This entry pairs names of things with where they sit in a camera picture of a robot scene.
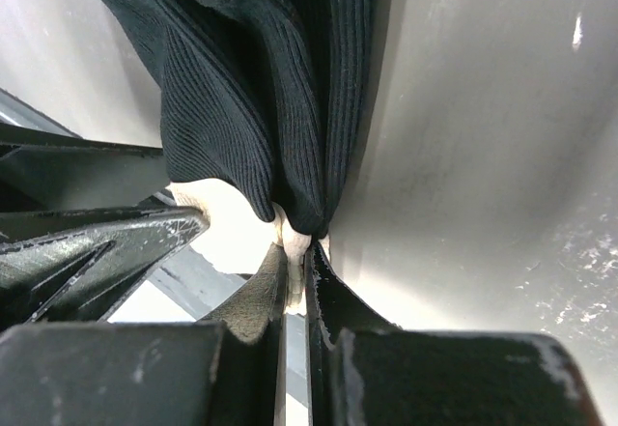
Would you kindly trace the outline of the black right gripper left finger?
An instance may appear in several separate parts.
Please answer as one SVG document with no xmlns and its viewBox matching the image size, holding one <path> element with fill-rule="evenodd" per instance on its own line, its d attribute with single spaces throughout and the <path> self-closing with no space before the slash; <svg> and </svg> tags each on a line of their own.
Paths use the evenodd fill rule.
<svg viewBox="0 0 618 426">
<path fill-rule="evenodd" d="M 281 425 L 287 258 L 194 323 L 50 323 L 1 337 L 5 425 Z"/>
</svg>

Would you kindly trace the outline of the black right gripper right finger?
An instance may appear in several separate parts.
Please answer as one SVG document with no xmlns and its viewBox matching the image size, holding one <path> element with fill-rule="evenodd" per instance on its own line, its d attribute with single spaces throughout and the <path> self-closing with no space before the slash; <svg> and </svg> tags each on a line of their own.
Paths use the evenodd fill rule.
<svg viewBox="0 0 618 426">
<path fill-rule="evenodd" d="M 409 331 L 304 259 L 314 425 L 598 425 L 574 360 L 542 334 Z"/>
</svg>

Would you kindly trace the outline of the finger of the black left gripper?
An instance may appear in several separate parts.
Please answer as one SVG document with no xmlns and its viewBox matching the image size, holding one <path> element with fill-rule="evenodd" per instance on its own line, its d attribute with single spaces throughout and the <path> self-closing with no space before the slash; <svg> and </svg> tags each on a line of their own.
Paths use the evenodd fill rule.
<svg viewBox="0 0 618 426">
<path fill-rule="evenodd" d="M 104 320 L 208 228 L 182 207 L 2 213 L 1 328 Z"/>
<path fill-rule="evenodd" d="M 134 206 L 169 185 L 158 148 L 1 126 L 1 181 L 49 210 Z"/>
</svg>

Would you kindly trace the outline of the black ribbed underwear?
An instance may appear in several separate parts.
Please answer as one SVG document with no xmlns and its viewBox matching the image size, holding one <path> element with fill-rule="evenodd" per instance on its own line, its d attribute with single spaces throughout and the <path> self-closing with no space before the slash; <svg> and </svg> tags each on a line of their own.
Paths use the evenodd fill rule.
<svg viewBox="0 0 618 426">
<path fill-rule="evenodd" d="M 179 203 L 235 188 L 288 257 L 325 241 L 367 99 L 377 0 L 100 0 L 160 90 L 160 137 Z"/>
</svg>

